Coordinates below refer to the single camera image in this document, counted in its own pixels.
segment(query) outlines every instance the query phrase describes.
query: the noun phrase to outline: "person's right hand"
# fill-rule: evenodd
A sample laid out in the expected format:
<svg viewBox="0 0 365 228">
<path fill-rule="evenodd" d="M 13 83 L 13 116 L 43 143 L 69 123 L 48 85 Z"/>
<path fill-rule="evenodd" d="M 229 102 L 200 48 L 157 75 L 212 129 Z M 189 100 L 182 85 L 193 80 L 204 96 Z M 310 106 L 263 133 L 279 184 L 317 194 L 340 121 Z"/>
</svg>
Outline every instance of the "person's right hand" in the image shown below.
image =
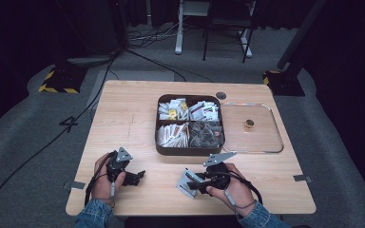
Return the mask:
<svg viewBox="0 0 365 228">
<path fill-rule="evenodd" d="M 235 164 L 227 163 L 226 166 L 229 171 L 233 171 L 245 179 L 245 177 L 242 175 L 242 173 L 236 168 Z M 256 205 L 255 203 L 253 203 L 252 205 L 246 207 L 247 205 L 254 202 L 254 197 L 253 197 L 251 190 L 247 186 L 245 186 L 244 183 L 241 183 L 239 180 L 237 180 L 235 178 L 230 178 L 230 183 L 226 190 L 230 193 L 230 196 L 235 201 L 235 203 L 237 205 L 236 208 L 234 208 L 234 206 L 230 203 L 230 201 L 224 195 L 224 190 L 220 190 L 220 189 L 212 187 L 212 186 L 206 187 L 206 191 L 210 195 L 212 195 L 212 196 L 218 198 L 219 200 L 221 200 L 222 202 L 224 202 L 224 204 L 226 204 L 232 211 L 236 210 L 236 212 L 239 213 L 243 217 L 246 217 L 247 215 L 249 215 Z"/>
<path fill-rule="evenodd" d="M 99 160 L 97 160 L 94 164 L 94 171 L 96 172 L 99 169 L 100 164 L 104 161 L 104 165 L 102 169 L 98 173 L 98 177 L 96 182 L 94 183 L 93 190 L 91 191 L 91 197 L 93 199 L 101 200 L 111 206 L 114 203 L 114 199 L 111 197 L 111 182 L 108 180 L 106 176 L 106 165 L 108 164 L 110 158 L 107 157 L 107 154 L 104 154 Z M 125 180 L 125 172 L 122 172 L 118 175 L 117 180 L 115 180 L 115 192 L 117 193 L 120 189 L 121 185 Z"/>
</svg>

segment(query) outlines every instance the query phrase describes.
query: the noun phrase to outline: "desk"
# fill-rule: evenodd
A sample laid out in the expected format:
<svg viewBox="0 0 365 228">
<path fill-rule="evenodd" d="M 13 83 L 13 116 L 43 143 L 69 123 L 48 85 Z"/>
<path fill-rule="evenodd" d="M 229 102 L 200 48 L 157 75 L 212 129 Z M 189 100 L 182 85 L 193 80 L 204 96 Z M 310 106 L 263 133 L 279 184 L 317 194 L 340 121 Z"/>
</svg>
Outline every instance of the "desk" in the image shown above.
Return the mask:
<svg viewBox="0 0 365 228">
<path fill-rule="evenodd" d="M 176 54 L 183 53 L 183 17 L 184 16 L 207 16 L 207 12 L 209 9 L 209 2 L 193 2 L 189 0 L 180 0 L 180 7 L 179 7 L 179 28 L 177 32 L 177 40 L 176 40 Z M 242 44 L 247 43 L 247 36 L 243 34 L 240 38 Z M 251 49 L 248 48 L 246 56 L 251 58 L 253 53 Z"/>
<path fill-rule="evenodd" d="M 164 156 L 155 147 L 157 102 L 164 94 L 216 96 L 223 91 L 227 103 L 261 103 L 274 112 L 284 149 L 280 153 L 239 153 L 228 162 L 259 189 L 263 202 L 275 214 L 312 214 L 316 210 L 305 181 L 295 181 L 301 169 L 294 149 L 266 85 L 178 82 L 107 81 L 97 107 L 75 181 L 88 183 L 94 163 L 106 152 L 124 147 L 134 159 L 126 168 L 146 170 L 138 186 L 123 186 L 116 196 L 119 216 L 232 215 L 218 199 L 198 194 L 194 199 L 177 189 L 184 168 L 203 172 L 206 157 Z M 84 208 L 85 190 L 72 189 L 67 213 Z"/>
</svg>

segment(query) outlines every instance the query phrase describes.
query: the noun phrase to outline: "dark background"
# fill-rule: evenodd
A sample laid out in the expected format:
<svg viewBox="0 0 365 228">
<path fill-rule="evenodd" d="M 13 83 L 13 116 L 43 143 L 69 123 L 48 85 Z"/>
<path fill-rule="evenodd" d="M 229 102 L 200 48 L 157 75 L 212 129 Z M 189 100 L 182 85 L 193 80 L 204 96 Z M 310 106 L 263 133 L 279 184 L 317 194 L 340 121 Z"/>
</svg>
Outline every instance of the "dark background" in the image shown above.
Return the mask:
<svg viewBox="0 0 365 228">
<path fill-rule="evenodd" d="M 79 1 L 79 4 L 74 5 L 69 0 L 60 2 L 75 28 L 69 25 L 55 1 L 41 1 L 39 7 L 46 9 L 45 12 L 51 19 L 49 23 L 55 26 L 55 32 L 49 38 L 57 39 L 58 51 L 66 58 L 91 54 L 74 31 L 79 32 L 93 47 L 103 44 L 105 38 L 89 33 L 88 25 L 81 24 L 79 20 L 81 15 L 78 12 L 86 9 L 74 8 L 88 6 L 90 3 Z M 167 4 L 162 4 L 160 0 L 151 1 L 154 26 L 176 21 L 176 14 L 166 9 L 176 8 L 178 1 L 166 2 Z M 270 10 L 263 14 L 262 26 L 276 29 L 298 28 L 314 3 L 295 0 L 265 2 L 270 4 Z M 114 3 L 125 2 L 106 2 L 111 9 L 115 8 Z M 122 5 L 126 14 L 124 19 L 134 25 L 145 23 L 144 1 L 130 1 L 130 4 L 132 5 Z M 101 13 L 96 11 L 96 15 L 111 14 L 103 6 L 97 10 Z M 44 21 L 36 21 L 33 15 L 25 4 L 0 1 L 0 118 L 28 96 L 29 79 L 56 61 L 48 49 L 47 40 L 41 36 L 46 29 Z M 123 28 L 114 27 L 114 15 L 110 18 L 110 21 L 95 18 L 94 24 L 103 25 L 102 31 L 108 30 L 108 36 L 117 37 L 115 40 L 120 41 L 123 39 L 120 37 Z M 119 43 L 108 45 L 114 47 Z M 304 67 L 313 77 L 321 105 L 365 180 L 365 2 L 328 0 L 289 62 Z"/>
</svg>

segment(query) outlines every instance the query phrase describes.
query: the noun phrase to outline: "chair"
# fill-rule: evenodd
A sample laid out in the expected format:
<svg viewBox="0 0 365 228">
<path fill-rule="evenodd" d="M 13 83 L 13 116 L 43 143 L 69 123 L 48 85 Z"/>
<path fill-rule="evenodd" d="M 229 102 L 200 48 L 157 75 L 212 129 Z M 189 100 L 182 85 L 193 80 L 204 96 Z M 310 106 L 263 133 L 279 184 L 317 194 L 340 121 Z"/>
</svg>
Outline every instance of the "chair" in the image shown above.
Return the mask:
<svg viewBox="0 0 365 228">
<path fill-rule="evenodd" d="M 250 45 L 251 36 L 253 30 L 256 29 L 253 18 L 254 13 L 257 10 L 257 5 L 260 0 L 257 0 L 253 12 L 250 10 L 250 3 L 253 1 L 248 0 L 211 0 L 209 4 L 208 14 L 206 17 L 206 25 L 204 30 L 205 45 L 203 51 L 203 60 L 206 58 L 206 51 L 208 43 L 218 44 L 241 44 L 245 46 L 244 57 L 242 62 L 245 62 L 246 53 Z M 237 42 L 223 42 L 223 41 L 210 41 L 210 30 L 240 30 L 240 39 Z M 244 36 L 247 34 L 246 30 L 249 30 L 249 36 L 245 41 Z"/>
</svg>

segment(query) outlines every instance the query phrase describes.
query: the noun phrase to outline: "black curtain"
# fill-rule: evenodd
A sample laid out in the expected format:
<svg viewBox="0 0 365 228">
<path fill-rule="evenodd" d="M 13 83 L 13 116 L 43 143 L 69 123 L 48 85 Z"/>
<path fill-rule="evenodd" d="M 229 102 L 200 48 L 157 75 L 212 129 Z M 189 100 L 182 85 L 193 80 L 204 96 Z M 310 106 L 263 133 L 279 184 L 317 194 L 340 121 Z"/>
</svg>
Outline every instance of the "black curtain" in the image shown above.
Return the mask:
<svg viewBox="0 0 365 228">
<path fill-rule="evenodd" d="M 316 0 L 260 0 L 257 24 L 273 29 L 298 29 Z"/>
<path fill-rule="evenodd" d="M 0 118 L 29 93 L 29 79 L 50 64 L 24 9 L 0 1 Z"/>
<path fill-rule="evenodd" d="M 317 98 L 365 181 L 365 2 L 327 0 L 290 63 L 313 77 Z"/>
<path fill-rule="evenodd" d="M 152 26 L 160 27 L 164 23 L 178 23 L 180 0 L 150 0 Z"/>
<path fill-rule="evenodd" d="M 132 27 L 147 25 L 146 0 L 123 0 L 126 21 Z"/>
</svg>

